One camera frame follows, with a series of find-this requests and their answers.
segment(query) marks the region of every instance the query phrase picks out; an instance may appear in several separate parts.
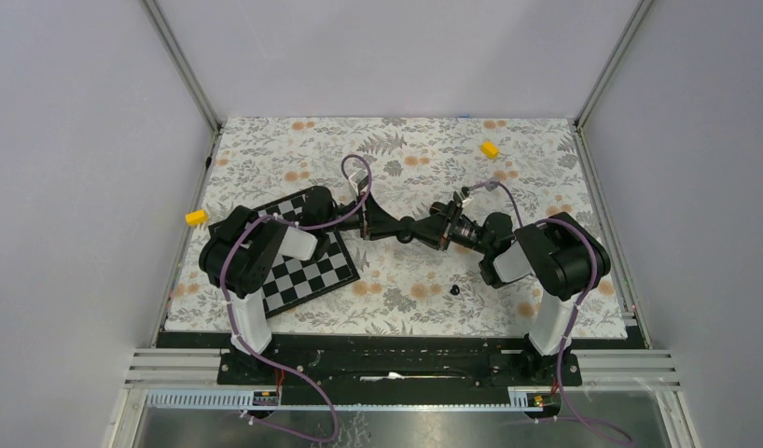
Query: yellow block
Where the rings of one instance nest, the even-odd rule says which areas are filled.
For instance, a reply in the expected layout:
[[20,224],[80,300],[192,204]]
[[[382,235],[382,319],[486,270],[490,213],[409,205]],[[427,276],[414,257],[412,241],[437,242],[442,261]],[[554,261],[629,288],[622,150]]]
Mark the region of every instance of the yellow block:
[[492,142],[483,143],[483,145],[480,146],[480,150],[483,151],[483,154],[486,154],[486,157],[489,159],[496,159],[497,155],[500,153],[500,150],[497,149]]
[[189,224],[191,227],[195,227],[198,224],[202,224],[206,221],[208,221],[208,215],[206,215],[205,210],[198,210],[197,212],[192,212],[186,216],[187,224]]

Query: robotic arm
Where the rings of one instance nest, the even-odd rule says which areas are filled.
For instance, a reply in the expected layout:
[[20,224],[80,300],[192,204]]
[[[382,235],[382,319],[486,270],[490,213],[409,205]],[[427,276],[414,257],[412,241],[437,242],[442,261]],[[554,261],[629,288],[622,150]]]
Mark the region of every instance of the robotic arm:
[[[395,237],[407,244],[418,240],[435,250],[446,250],[451,243],[479,252],[483,260],[479,269],[483,281],[494,288],[504,287],[534,274],[545,294],[530,333],[525,336],[524,350],[530,374],[551,368],[556,361],[560,340],[576,301],[576,294],[592,280],[594,287],[610,270],[609,255],[567,213],[552,218],[570,224],[590,242],[596,258],[597,273],[590,279],[590,257],[582,243],[563,226],[549,222],[529,224],[513,230],[508,214],[494,212],[483,224],[464,215],[470,200],[467,187],[456,191],[447,203],[433,203],[429,216],[422,219],[396,219],[384,211],[370,192],[365,192],[366,179],[352,182],[357,200],[367,195],[358,212],[341,223],[318,231],[301,231],[273,219],[259,225],[238,249],[229,265],[226,286],[238,296],[234,309],[239,330],[257,352],[271,340],[263,310],[261,286],[271,264],[279,253],[297,259],[320,259],[329,245],[328,231],[356,231],[370,241]],[[357,202],[337,204],[326,187],[312,187],[307,192],[299,217],[303,226],[333,221],[355,208]],[[210,282],[219,286],[219,274],[230,249],[246,226],[258,218],[257,212],[237,207],[230,216],[209,228],[211,240],[201,252],[200,267]],[[234,345],[242,349],[235,341]]]

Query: gray floor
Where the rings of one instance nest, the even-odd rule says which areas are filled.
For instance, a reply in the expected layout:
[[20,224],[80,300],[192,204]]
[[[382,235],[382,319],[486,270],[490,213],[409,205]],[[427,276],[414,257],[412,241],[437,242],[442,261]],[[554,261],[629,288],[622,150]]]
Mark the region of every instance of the gray floor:
[[[646,392],[571,393],[583,415],[602,418],[628,430],[638,447],[670,446],[659,408]],[[521,413],[346,412],[340,413],[340,438],[334,447],[465,448],[482,446],[615,446],[579,424],[506,425],[527,419]],[[278,412],[272,421],[324,435],[331,418],[322,412]],[[273,429],[253,426],[225,411],[147,409],[138,447],[311,447],[320,446]]]

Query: floral pattern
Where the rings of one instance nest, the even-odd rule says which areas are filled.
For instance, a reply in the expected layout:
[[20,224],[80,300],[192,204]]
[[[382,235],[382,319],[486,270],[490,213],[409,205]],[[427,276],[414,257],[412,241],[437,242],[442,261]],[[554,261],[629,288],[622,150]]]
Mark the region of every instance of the floral pattern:
[[[490,160],[480,145],[490,141]],[[225,305],[198,269],[206,226],[237,205],[258,206],[311,185],[335,199],[353,199],[340,160],[356,152],[373,170],[373,195],[395,217],[422,217],[433,201],[446,202],[461,186],[505,182],[530,223],[566,211],[592,234],[599,221],[565,119],[229,119],[215,154],[202,208],[209,215],[191,235],[171,292],[167,330],[228,331]],[[349,173],[359,170],[354,161]],[[501,189],[473,193],[465,213],[482,222],[510,210]],[[344,232],[362,279],[270,319],[273,331],[429,336],[525,334],[542,291],[527,277],[501,289],[480,278],[480,255],[458,245],[436,252],[417,242],[363,241]],[[461,292],[449,293],[452,285]],[[621,338],[625,328],[611,278],[586,299],[576,337]]]

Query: black and white checkered board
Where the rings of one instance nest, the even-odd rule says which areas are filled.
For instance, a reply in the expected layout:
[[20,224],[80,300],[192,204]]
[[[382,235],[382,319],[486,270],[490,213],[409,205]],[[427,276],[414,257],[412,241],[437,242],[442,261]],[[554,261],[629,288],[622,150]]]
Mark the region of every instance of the black and white checkered board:
[[[306,192],[306,189],[299,191],[273,203],[261,205],[256,210],[262,216],[277,213],[289,221],[294,221],[302,211]],[[305,301],[359,280],[359,273],[340,234],[333,231],[328,235],[329,249],[318,261],[299,261],[282,255],[274,259],[269,277],[263,285],[263,293],[266,296],[263,307],[266,317],[278,315]]]

